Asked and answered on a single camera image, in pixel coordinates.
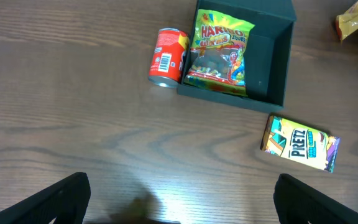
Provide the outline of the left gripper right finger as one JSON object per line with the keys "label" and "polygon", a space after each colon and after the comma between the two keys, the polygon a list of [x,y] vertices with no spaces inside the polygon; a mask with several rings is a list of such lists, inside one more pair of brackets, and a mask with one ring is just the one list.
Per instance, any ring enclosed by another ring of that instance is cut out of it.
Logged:
{"label": "left gripper right finger", "polygon": [[289,174],[280,174],[273,201],[281,224],[358,224],[358,213]]}

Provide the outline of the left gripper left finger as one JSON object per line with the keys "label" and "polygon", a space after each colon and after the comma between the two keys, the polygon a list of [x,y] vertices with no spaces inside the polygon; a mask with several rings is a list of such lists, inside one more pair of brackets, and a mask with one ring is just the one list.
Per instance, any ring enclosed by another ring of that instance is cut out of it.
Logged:
{"label": "left gripper left finger", "polygon": [[91,197],[84,172],[76,172],[25,200],[0,211],[0,224],[82,224]]}

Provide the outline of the Pretz snack box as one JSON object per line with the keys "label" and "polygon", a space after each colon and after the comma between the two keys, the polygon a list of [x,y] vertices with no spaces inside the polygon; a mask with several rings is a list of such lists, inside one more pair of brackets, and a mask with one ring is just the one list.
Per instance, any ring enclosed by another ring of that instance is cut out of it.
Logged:
{"label": "Pretz snack box", "polygon": [[340,138],[292,120],[270,115],[261,150],[327,172],[334,172]]}

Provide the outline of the black gift box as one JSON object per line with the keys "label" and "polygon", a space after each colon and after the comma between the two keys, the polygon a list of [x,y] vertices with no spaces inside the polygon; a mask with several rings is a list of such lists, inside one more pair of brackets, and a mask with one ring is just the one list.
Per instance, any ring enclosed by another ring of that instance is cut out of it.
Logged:
{"label": "black gift box", "polygon": [[291,40],[296,21],[292,0],[198,0],[209,9],[255,24],[245,51],[245,97],[180,83],[180,95],[271,113],[283,108]]}

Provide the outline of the Haribo gummy bag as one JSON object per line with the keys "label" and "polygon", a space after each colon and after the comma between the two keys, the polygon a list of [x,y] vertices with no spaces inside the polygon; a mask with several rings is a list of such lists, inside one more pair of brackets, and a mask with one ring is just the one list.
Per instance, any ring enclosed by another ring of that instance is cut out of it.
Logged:
{"label": "Haribo gummy bag", "polygon": [[199,9],[184,83],[204,90],[247,96],[244,53],[253,23]]}

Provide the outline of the red snack can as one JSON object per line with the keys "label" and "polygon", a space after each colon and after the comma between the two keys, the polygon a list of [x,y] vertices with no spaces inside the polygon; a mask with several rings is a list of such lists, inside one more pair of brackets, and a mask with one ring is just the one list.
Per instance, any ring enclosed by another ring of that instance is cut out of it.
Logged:
{"label": "red snack can", "polygon": [[189,42],[188,35],[181,30],[163,28],[158,31],[149,70],[152,83],[166,88],[178,86]]}

